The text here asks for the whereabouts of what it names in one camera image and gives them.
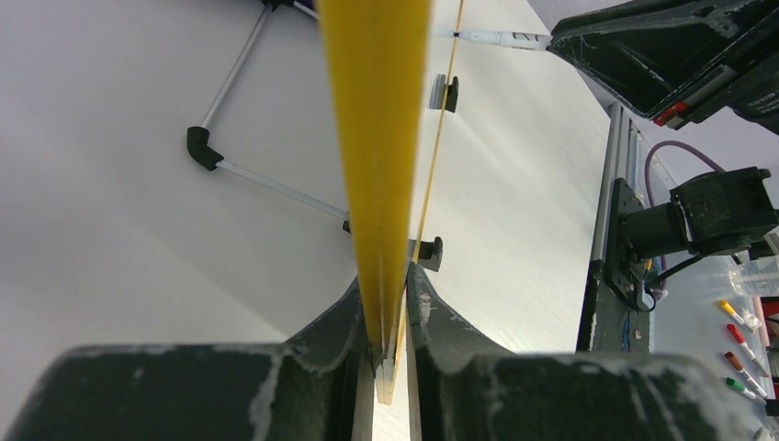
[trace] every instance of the red component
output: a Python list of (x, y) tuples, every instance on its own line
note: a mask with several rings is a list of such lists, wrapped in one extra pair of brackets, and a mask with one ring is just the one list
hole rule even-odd
[(669, 107), (666, 111), (660, 113), (660, 115), (655, 118), (654, 122), (658, 126), (664, 126), (668, 124), (668, 121), (672, 120), (676, 115), (686, 111), (688, 108), (690, 107), (684, 103), (676, 103)]
[(741, 335), (741, 332), (739, 332), (739, 328), (737, 328), (735, 324), (728, 325), (728, 332), (730, 332), (730, 335), (733, 335), (733, 338), (736, 339), (736, 342), (744, 343), (746, 341), (744, 340), (744, 336)]

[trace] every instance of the yellow stick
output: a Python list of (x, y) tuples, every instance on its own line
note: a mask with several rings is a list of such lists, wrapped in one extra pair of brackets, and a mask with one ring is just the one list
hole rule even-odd
[(389, 402), (430, 1), (322, 0), (317, 7), (378, 399)]
[[(455, 32), (460, 31), (460, 21), (462, 21), (462, 8), (464, 0), (460, 0), (460, 6), (457, 10), (457, 23), (455, 25)], [(455, 51), (457, 51), (457, 41), (460, 39), (452, 39), (452, 52), (449, 54), (449, 68), (446, 70), (446, 83), (449, 84), (452, 81), (452, 67), (455, 65)], [(446, 99), (449, 97), (449, 88), (444, 87), (444, 98), (441, 106), (441, 112), (438, 114), (438, 128), (435, 130), (435, 144), (433, 145), (433, 158), (430, 160), (430, 171), (427, 174), (427, 185), (424, 188), (424, 199), (422, 202), (422, 216), (419, 219), (419, 229), (416, 233), (416, 243), (414, 244), (414, 251), (412, 254), (412, 260), (419, 262), (419, 247), (422, 244), (422, 233), (424, 232), (424, 221), (427, 219), (427, 206), (430, 203), (430, 193), (433, 190), (433, 175), (435, 171), (435, 162), (438, 159), (438, 145), (441, 143), (441, 130), (444, 129), (444, 115), (446, 114)]]

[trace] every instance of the yellow cap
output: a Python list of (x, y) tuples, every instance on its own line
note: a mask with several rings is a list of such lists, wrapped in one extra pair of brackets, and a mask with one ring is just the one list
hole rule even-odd
[(727, 300), (720, 300), (719, 301), (719, 307), (725, 310), (730, 315), (733, 315), (736, 313), (736, 310), (733, 309), (732, 306), (730, 306), (730, 303), (728, 303)]

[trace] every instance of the white table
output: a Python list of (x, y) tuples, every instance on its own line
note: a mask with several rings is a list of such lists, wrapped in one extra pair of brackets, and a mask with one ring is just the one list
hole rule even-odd
[[(202, 120), (260, 7), (0, 6), (0, 28), (13, 36), (0, 47), (0, 428), (68, 347), (277, 342), (354, 277), (340, 222), (241, 178), (208, 174), (186, 155), (186, 128)], [(435, 24), (453, 26), (457, 3), (435, 7)], [(525, 1), (467, 2), (462, 26), (547, 31)], [(432, 43), (431, 77), (446, 71), (448, 45)], [(459, 104), (446, 115), (424, 233), (446, 244), (431, 278), (510, 349), (572, 351), (605, 113), (550, 54), (460, 42), (455, 74)], [(345, 209), (315, 23), (279, 8), (233, 92), (213, 145)], [(424, 115), (421, 164), (435, 122), (434, 112)], [(408, 434), (404, 394), (399, 387), (395, 406), (377, 407), (376, 439)]]

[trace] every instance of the black plastic joint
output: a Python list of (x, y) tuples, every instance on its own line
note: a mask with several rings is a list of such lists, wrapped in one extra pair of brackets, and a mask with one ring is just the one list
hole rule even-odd
[(279, 6), (293, 6), (294, 0), (263, 0), (263, 5), (271, 5), (271, 11), (275, 11)]
[(212, 172), (224, 156), (209, 147), (209, 136), (209, 130), (204, 127), (190, 127), (186, 130), (186, 150), (195, 162)]

